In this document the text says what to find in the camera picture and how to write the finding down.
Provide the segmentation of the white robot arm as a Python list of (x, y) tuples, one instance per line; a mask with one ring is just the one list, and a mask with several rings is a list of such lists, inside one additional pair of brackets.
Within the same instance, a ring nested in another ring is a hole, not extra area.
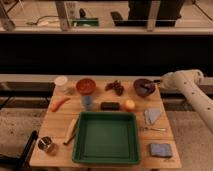
[(179, 70), (164, 74), (160, 87), (182, 93), (213, 134), (213, 100), (198, 87), (203, 80), (201, 70)]

